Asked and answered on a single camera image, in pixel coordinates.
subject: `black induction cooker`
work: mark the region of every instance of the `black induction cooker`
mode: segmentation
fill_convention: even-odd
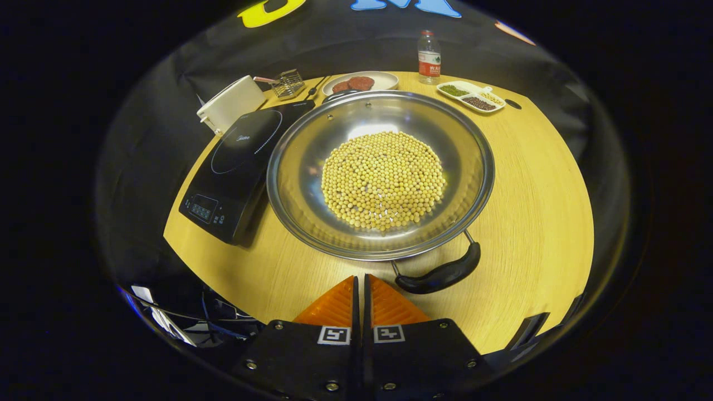
[[[272,149],[314,102],[301,101],[243,114],[201,163],[180,212],[223,242],[242,242],[255,206],[265,201]]]

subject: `black handle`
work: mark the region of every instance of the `black handle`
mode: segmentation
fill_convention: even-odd
[[[466,234],[468,241],[471,242],[466,254],[458,260],[444,263],[434,268],[421,277],[401,275],[396,267],[396,262],[392,260],[391,265],[396,273],[396,284],[412,294],[430,294],[448,288],[468,277],[481,260],[481,244],[475,242],[467,230],[463,233]]]
[[[326,98],[324,98],[324,100],[322,101],[322,104],[325,104],[328,101],[336,100],[338,98],[341,98],[342,96],[351,95],[352,93],[358,93],[358,92],[361,92],[361,91],[358,91],[356,89],[347,89],[345,91],[339,91],[337,93],[333,93],[333,94],[327,96]]]

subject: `wooden tabletop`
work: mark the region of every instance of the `wooden tabletop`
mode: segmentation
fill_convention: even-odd
[[[428,295],[404,295],[433,319],[451,318],[481,353],[501,350],[523,319],[549,312],[543,333],[558,324],[590,272],[594,246],[592,210],[587,189],[564,140],[552,123],[520,94],[487,83],[494,94],[512,99],[506,106],[478,114],[418,81],[414,72],[393,72],[402,91],[442,100],[471,117],[493,150],[496,179],[483,212],[468,228],[481,244],[476,270],[460,283]],[[319,78],[308,80],[313,87]],[[322,103],[322,86],[314,100]],[[293,100],[301,100],[303,95]],[[276,106],[272,92],[263,108]],[[214,138],[189,172],[175,199],[164,237],[201,280],[235,306],[266,323],[292,320],[312,301],[350,275],[363,294],[364,274],[394,284],[388,262],[359,262],[321,253],[297,240],[267,206],[252,245],[228,245],[179,213],[178,207],[195,172],[219,140]],[[423,255],[401,261],[404,275],[421,275],[460,258],[468,247],[464,235]]]

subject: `yellow letter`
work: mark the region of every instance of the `yellow letter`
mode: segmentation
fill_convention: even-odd
[[[273,12],[266,13],[264,5],[267,3],[267,0],[265,0],[238,14],[237,17],[242,17],[242,22],[245,24],[246,28],[256,28],[258,26],[267,25],[278,18],[288,15],[298,9],[299,6],[303,5],[305,1],[307,0],[287,0],[287,4],[283,7]]]

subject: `plastic bottle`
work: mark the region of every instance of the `plastic bottle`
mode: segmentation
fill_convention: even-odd
[[[436,85],[441,80],[441,45],[434,33],[421,31],[419,39],[419,81]]]

